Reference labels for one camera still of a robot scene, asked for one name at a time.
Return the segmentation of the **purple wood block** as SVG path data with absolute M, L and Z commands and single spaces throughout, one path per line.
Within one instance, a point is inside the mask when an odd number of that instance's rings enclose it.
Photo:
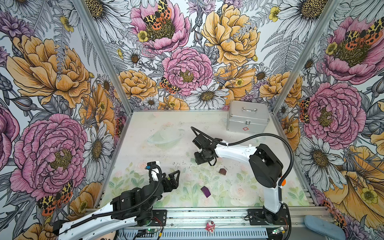
M 201 188 L 201 191 L 205 195 L 206 198 L 211 196 L 211 192 L 210 192 L 210 190 L 206 186 L 203 186 Z

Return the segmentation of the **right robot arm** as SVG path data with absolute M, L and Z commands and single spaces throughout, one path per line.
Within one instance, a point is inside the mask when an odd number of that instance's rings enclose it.
M 231 146 L 228 143 L 221 145 L 210 141 L 207 143 L 193 141 L 193 143 L 199 149 L 194 153 L 198 165 L 210 163 L 217 158 L 249 163 L 255 179 L 263 186 L 264 206 L 259 219 L 274 224 L 281 217 L 283 203 L 279 181 L 283 176 L 284 166 L 267 145 Z

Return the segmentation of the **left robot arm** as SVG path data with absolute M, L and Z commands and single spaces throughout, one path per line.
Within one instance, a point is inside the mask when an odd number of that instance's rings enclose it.
M 109 204 L 78 220 L 54 222 L 53 234 L 59 240 L 95 240 L 125 227 L 148 226 L 154 217 L 154 204 L 164 193 L 178 188 L 180 171 L 166 175 L 157 165 L 147 169 L 149 184 L 121 193 Z

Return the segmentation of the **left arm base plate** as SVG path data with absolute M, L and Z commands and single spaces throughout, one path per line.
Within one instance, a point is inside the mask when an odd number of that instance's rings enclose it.
M 144 212 L 144 218 L 141 220 L 142 226 L 165 227 L 167 222 L 167 210 L 155 209 Z

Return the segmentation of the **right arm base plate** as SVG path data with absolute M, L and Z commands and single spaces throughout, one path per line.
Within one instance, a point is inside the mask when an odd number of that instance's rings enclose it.
M 289 214 L 283 207 L 277 213 L 272 213 L 264 208 L 248 209 L 246 217 L 251 226 L 288 226 L 291 223 Z

